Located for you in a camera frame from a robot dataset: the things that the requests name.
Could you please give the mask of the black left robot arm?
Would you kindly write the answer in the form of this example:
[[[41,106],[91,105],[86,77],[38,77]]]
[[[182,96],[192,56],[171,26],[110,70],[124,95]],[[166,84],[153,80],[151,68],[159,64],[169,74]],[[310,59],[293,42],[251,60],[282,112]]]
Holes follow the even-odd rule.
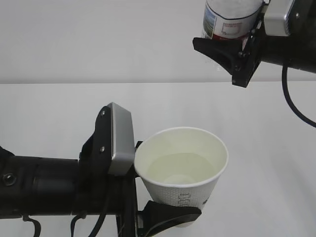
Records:
[[[135,169],[126,175],[95,179],[87,173],[86,152],[79,159],[16,156],[0,151],[0,217],[32,222],[34,235],[41,224],[35,216],[72,215],[70,231],[89,215],[97,221],[90,232],[98,235],[106,216],[116,217],[119,237],[152,237],[187,224],[201,215],[196,207],[176,207],[148,201],[138,209]]]

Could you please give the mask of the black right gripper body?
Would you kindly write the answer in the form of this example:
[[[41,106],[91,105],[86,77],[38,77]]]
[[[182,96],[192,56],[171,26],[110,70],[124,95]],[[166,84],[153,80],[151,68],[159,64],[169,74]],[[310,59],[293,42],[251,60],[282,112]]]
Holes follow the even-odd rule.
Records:
[[[240,86],[240,87],[248,86],[250,79],[252,78],[253,74],[255,73],[256,69],[261,63],[262,56],[268,44],[268,39],[271,37],[274,37],[274,36],[266,35],[265,26],[264,26],[264,14],[268,7],[269,2],[262,4],[262,6],[259,9],[259,14],[257,15],[255,23],[253,27],[251,28],[251,30],[249,31],[249,35],[248,35],[249,57],[247,60],[247,65],[249,67],[249,76],[248,77],[232,76],[232,85]]]

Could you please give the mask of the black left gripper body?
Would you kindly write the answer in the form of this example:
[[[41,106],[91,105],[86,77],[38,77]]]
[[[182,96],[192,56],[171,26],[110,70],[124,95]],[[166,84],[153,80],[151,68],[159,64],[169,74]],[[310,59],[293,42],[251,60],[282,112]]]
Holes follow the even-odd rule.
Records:
[[[75,236],[78,220],[89,215],[98,218],[88,234],[99,234],[107,215],[115,215],[119,237],[137,236],[137,194],[135,179],[138,176],[133,166],[124,176],[93,173],[93,134],[82,146],[78,159],[78,169],[74,175],[74,201],[72,205],[71,235]]]

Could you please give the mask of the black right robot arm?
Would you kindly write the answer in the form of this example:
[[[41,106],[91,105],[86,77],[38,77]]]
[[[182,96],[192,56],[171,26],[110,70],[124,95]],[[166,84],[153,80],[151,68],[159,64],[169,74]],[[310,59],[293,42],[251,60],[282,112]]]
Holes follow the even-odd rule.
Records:
[[[316,71],[313,0],[208,0],[194,50],[247,87],[261,62]]]

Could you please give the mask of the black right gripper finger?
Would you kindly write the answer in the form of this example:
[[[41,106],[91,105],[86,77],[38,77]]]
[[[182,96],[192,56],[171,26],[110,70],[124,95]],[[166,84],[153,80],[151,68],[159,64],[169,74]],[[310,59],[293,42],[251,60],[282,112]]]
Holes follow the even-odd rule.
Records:
[[[248,77],[249,39],[193,38],[194,50],[223,67],[231,76]]]

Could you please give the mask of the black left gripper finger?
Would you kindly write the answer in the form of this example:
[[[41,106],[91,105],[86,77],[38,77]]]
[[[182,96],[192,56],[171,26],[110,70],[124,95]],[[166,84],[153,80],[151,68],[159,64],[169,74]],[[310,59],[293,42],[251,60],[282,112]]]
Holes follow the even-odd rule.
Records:
[[[138,211],[139,237],[152,237],[169,228],[195,221],[201,215],[197,207],[172,206],[149,201]]]

